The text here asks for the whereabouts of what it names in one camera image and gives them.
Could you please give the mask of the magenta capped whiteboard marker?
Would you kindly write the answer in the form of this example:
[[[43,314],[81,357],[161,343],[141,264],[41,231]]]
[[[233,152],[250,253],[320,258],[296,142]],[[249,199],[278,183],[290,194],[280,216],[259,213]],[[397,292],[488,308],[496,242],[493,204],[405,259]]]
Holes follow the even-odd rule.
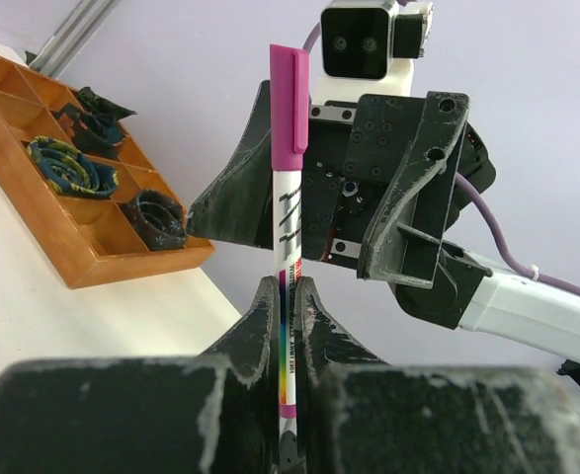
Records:
[[[272,44],[270,53],[273,253],[280,292],[281,433],[297,433],[295,291],[301,277],[301,185],[308,146],[309,54]]]

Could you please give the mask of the blue yellow rolled tie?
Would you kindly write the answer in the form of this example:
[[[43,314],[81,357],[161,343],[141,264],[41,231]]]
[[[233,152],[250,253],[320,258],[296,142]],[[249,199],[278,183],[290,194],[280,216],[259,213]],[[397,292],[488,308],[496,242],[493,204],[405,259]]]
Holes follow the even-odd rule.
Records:
[[[28,143],[26,150],[58,195],[107,199],[119,188],[114,167],[91,161],[72,144],[40,135]]]

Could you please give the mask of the orange wooden divider tray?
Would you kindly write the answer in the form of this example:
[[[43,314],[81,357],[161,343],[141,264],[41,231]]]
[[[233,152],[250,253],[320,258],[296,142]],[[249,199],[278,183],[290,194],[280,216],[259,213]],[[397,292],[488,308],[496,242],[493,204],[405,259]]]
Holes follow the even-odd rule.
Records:
[[[159,191],[186,208],[153,167],[121,120],[83,109],[77,91],[0,57],[0,186],[71,288],[178,272],[200,266],[213,252],[206,239],[188,234],[182,249],[149,251],[124,216],[121,205],[143,189]],[[118,171],[119,188],[107,199],[58,195],[27,153],[37,136],[72,144],[58,120],[89,116],[125,135],[119,161],[83,153]]]

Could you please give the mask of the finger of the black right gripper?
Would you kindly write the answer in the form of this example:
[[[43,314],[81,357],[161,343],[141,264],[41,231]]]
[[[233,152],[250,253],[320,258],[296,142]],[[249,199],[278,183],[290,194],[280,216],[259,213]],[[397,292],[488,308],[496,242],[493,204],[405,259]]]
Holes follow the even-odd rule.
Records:
[[[423,289],[432,287],[442,250],[462,141],[469,114],[463,93],[423,98],[365,95],[359,111],[390,124],[385,145],[361,157],[394,169],[361,241],[357,276]]]
[[[271,247],[270,82],[259,85],[227,165],[189,206],[189,235],[248,247]]]

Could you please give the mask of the dark floral rolled tie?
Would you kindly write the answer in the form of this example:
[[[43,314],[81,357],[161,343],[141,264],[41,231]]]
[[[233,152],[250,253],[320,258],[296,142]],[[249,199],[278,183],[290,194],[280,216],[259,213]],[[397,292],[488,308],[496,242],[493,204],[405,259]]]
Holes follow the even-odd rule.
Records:
[[[170,251],[185,247],[182,206],[167,195],[152,189],[143,189],[121,210],[149,251]]]

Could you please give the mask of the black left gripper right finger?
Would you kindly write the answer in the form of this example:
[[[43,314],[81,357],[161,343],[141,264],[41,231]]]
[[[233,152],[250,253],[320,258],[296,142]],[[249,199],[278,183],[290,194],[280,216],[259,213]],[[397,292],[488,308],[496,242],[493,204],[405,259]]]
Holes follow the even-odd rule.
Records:
[[[526,367],[391,365],[296,290],[300,446],[310,473],[580,473],[580,422]]]

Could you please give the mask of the aluminium frame post right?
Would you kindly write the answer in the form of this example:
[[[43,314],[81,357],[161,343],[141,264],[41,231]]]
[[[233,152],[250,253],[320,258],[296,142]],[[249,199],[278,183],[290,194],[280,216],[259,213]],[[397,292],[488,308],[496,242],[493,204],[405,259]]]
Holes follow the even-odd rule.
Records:
[[[118,0],[81,0],[42,49],[30,57],[30,69],[57,78],[120,4]]]

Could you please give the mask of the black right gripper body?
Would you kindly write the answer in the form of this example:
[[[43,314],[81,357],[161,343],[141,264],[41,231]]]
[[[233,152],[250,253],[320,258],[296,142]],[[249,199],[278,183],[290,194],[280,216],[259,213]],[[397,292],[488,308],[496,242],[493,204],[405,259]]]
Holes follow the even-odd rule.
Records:
[[[302,255],[353,269],[383,198],[402,198],[439,162],[479,192],[496,169],[465,119],[468,98],[365,94],[311,110],[302,185]]]

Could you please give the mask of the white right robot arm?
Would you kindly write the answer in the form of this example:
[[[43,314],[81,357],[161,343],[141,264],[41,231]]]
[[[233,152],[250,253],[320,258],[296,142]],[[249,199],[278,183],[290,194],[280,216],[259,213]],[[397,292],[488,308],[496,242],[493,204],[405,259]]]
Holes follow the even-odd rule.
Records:
[[[495,171],[464,94],[311,104],[264,81],[226,167],[189,210],[195,237],[274,254],[282,406],[291,414],[301,264],[388,284],[399,307],[563,358],[580,388],[580,287],[511,254],[483,193]]]

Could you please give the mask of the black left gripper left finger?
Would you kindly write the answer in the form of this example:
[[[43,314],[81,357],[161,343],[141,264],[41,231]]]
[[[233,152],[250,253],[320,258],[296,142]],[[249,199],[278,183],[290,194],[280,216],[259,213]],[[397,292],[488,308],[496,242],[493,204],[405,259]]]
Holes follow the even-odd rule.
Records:
[[[275,473],[279,291],[196,356],[31,359],[0,374],[0,473]]]

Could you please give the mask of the dark rolled tie top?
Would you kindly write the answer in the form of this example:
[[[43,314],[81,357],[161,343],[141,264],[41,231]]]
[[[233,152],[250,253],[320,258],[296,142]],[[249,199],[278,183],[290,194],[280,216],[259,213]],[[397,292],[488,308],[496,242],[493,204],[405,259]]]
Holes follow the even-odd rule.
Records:
[[[72,94],[83,109],[93,115],[107,117],[112,120],[122,120],[137,115],[136,111],[96,94],[90,86],[84,86],[77,91],[73,91]]]

